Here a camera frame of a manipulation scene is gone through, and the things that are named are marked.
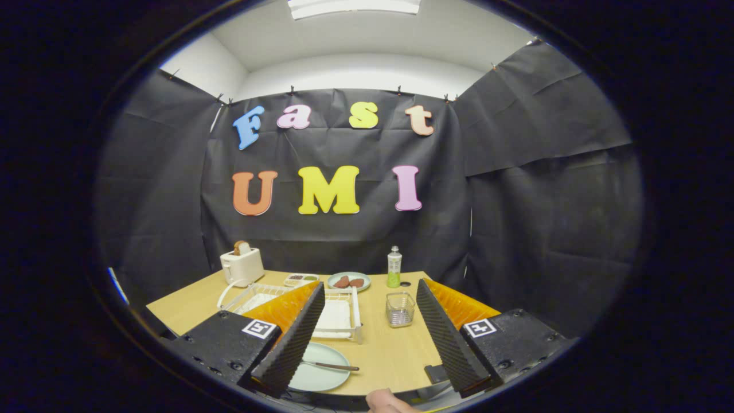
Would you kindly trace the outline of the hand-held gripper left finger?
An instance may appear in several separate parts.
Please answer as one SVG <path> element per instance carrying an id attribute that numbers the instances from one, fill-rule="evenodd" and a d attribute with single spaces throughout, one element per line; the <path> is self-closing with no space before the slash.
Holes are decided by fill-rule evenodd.
<path id="1" fill-rule="evenodd" d="M 325 306 L 313 282 L 244 314 L 220 310 L 169 348 L 205 375 L 279 397 L 304 356 Z"/>

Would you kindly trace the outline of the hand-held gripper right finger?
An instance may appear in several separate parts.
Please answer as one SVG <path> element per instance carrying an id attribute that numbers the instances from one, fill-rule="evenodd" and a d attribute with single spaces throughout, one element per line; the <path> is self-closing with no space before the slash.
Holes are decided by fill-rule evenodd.
<path id="1" fill-rule="evenodd" d="M 568 348 L 568 340 L 524 309 L 500 313 L 430 279 L 417 285 L 448 379 L 461 397 L 499 387 Z"/>

